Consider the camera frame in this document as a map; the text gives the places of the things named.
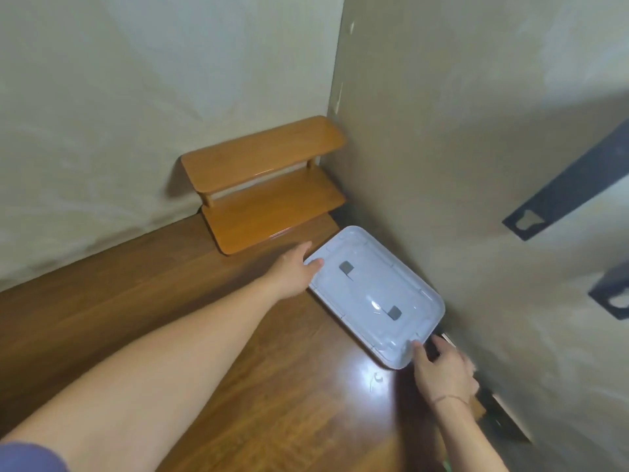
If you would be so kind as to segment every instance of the wood grain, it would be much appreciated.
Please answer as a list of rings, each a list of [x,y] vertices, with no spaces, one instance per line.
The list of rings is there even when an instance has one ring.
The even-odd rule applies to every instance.
[[[343,203],[341,191],[313,166],[215,199],[202,212],[219,249],[232,255]]]
[[[0,434],[124,344],[337,230],[326,214],[225,257],[196,215],[0,293]],[[269,312],[159,470],[427,471],[434,440],[412,370],[383,369],[303,293]]]
[[[345,137],[324,116],[269,129],[184,154],[194,189],[212,194],[342,147]]]

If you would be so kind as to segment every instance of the painted wall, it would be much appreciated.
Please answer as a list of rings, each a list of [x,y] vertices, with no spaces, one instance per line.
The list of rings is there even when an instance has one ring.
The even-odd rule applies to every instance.
[[[427,278],[549,470],[629,470],[629,178],[524,243],[501,221],[629,117],[629,0],[346,0],[327,166]],[[513,470],[538,470],[514,450]]]
[[[0,1],[0,289],[195,212],[180,154],[325,114],[342,4]]]

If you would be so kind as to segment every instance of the gray wall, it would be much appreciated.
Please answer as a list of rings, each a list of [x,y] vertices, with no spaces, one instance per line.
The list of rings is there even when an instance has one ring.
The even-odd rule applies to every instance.
[[[180,154],[325,114],[342,4],[0,1],[0,289],[195,212]]]
[[[327,166],[443,295],[453,338],[553,471],[629,469],[629,321],[586,294],[629,257],[629,178],[529,242],[501,221],[629,117],[628,13],[629,0],[343,13],[330,112],[350,145]]]

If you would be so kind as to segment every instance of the person's right arm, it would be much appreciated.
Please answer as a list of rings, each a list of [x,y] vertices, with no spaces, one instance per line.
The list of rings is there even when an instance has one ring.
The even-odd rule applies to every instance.
[[[474,366],[443,338],[433,336],[433,342],[441,353],[434,363],[413,343],[415,381],[435,412],[453,472],[508,472],[469,407],[478,390]]]

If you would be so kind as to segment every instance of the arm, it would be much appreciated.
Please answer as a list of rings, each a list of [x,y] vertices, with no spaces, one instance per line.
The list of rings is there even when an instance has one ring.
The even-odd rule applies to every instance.
[[[415,381],[435,412],[455,472],[507,472],[498,453],[478,427],[468,405],[478,391],[474,366],[443,338],[433,336],[441,356],[429,361],[414,342]]]
[[[72,472],[153,471],[200,413],[279,300],[301,293],[323,265],[311,243],[282,255],[240,290],[130,343],[3,439],[43,445]]]

